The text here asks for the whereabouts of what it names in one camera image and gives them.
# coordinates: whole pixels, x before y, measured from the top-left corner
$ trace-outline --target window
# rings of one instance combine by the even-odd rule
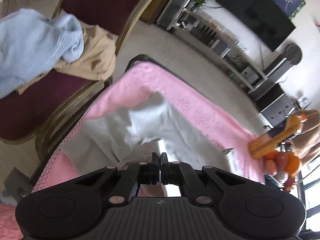
[[[307,209],[304,229],[320,231],[320,157],[304,166],[298,174],[298,197]]]

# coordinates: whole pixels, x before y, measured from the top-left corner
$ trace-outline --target white sheet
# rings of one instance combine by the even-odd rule
[[[169,161],[189,163],[194,169],[212,165],[230,171],[223,151],[194,128],[161,94],[155,93],[133,109],[120,108],[82,124],[60,148],[79,175],[108,165],[119,169],[150,161],[144,143],[163,140]]]

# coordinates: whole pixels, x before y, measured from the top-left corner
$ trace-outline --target orange fruit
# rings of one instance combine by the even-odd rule
[[[269,152],[264,157],[265,157],[266,160],[273,160],[276,157],[277,154],[278,154],[278,151],[274,150],[272,152]]]
[[[294,155],[294,153],[288,153],[288,155],[288,164],[286,165],[284,170],[288,173],[289,176],[292,176],[298,173],[302,162],[297,156]]]
[[[271,176],[275,176],[277,174],[276,163],[273,160],[266,160],[264,162],[265,173]]]

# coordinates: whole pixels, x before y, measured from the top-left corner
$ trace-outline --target television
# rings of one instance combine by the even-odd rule
[[[295,29],[273,0],[216,0],[274,51]]]

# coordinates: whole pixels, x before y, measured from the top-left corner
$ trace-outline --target maroon chair seat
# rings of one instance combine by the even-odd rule
[[[12,92],[0,99],[0,138],[14,141],[30,135],[89,82],[52,70],[22,95]]]

